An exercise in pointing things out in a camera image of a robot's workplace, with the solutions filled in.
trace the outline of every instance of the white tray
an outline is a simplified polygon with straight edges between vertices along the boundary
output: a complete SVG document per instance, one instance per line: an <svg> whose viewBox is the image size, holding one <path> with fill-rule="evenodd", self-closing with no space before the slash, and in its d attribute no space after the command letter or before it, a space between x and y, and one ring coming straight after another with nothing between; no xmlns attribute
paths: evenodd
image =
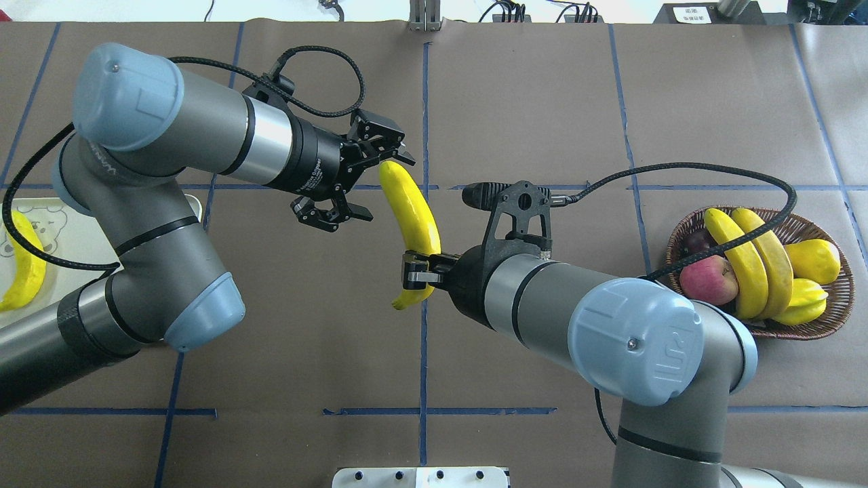
<svg viewBox="0 0 868 488"><path fill-rule="evenodd" d="M190 207L201 221L202 204L192 195L185 195ZM36 225L36 234L45 252L64 258L94 264L117 262L115 250L109 244L96 219L79 214L59 198L16 198L12 207ZM0 224L0 298L15 278L15 255L6 228ZM35 299L26 307L0 312L0 328L50 305L100 275L48 265L45 282Z"/></svg>

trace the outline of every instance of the white wall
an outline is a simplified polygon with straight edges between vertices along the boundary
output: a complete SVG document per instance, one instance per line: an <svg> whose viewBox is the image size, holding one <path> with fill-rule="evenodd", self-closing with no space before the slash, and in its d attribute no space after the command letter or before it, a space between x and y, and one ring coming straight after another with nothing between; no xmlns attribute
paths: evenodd
<svg viewBox="0 0 868 488"><path fill-rule="evenodd" d="M339 0L348 21L406 20L409 0ZM554 22L563 5L524 0L534 22ZM0 9L18 21L193 22L201 21L211 0L0 0ZM592 0L610 23L651 23L662 0ZM765 12L786 11L786 0L759 0ZM475 22L490 0L442 0L443 16ZM214 0L210 20L237 22L257 17L284 21L330 21L334 10L317 0Z"/></svg>

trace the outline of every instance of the brown wicker basket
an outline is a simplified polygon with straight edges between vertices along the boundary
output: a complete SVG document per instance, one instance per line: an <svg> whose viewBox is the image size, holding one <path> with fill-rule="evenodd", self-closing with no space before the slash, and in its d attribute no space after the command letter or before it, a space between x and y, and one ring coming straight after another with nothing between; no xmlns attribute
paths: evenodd
<svg viewBox="0 0 868 488"><path fill-rule="evenodd" d="M714 205L712 207L731 214L736 207L727 205ZM669 243L666 249L666 264L672 264L681 259L681 243L689 234L705 227L702 215L710 208L700 208L693 211L687 217L681 219L672 236L669 238ZM770 208L751 208L764 221L768 221L774 217L778 210ZM773 232L778 236L778 239L784 244L793 244L794 242L807 241L809 239L825 239L831 242L838 248L841 247L829 236L823 229L817 227L816 224L800 217L796 214L789 214L786 219L777 226ZM761 323L746 323L754 337L770 337L775 339L788 340L814 340L821 339L835 333L850 317L850 312L853 307L853 299L855 297L855 288L853 286L853 275L850 269L850 263L847 262L844 253L841 254L841 273L838 278L828 285L823 285L823 289L829 293L825 312L816 320L812 320L800 326L785 326L774 320L763 320ZM667 275L669 286L678 293L684 294L681 290L681 285L678 282L678 277L675 274Z"/></svg>

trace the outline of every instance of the red apple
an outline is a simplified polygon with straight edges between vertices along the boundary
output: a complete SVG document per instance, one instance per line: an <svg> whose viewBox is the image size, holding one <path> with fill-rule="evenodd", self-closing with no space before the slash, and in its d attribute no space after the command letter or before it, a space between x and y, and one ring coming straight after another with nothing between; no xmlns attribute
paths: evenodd
<svg viewBox="0 0 868 488"><path fill-rule="evenodd" d="M739 294L739 282L729 261L711 256L681 270L681 289L688 298L723 305Z"/></svg>

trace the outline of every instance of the dark purple fruit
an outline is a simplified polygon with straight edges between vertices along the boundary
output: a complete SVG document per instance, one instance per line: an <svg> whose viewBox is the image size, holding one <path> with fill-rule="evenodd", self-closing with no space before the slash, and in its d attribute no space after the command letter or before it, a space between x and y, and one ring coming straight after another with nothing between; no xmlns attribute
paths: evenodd
<svg viewBox="0 0 868 488"><path fill-rule="evenodd" d="M689 256L691 254L701 253L706 249L710 249L711 247L717 246L717 242L714 241L714 237L711 236L711 233L708 232L708 229L702 228L688 234L687 237L684 238L684 243L682 245L681 251L685 256Z"/></svg>

